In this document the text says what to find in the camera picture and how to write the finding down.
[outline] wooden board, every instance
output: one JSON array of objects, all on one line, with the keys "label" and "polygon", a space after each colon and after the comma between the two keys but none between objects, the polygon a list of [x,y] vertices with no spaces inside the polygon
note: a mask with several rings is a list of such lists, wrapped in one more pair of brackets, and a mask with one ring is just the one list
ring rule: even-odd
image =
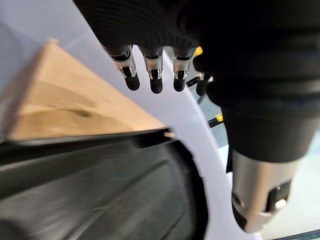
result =
[{"label": "wooden board", "polygon": [[8,136],[11,140],[164,127],[54,42],[44,45],[31,67],[31,84]]}]

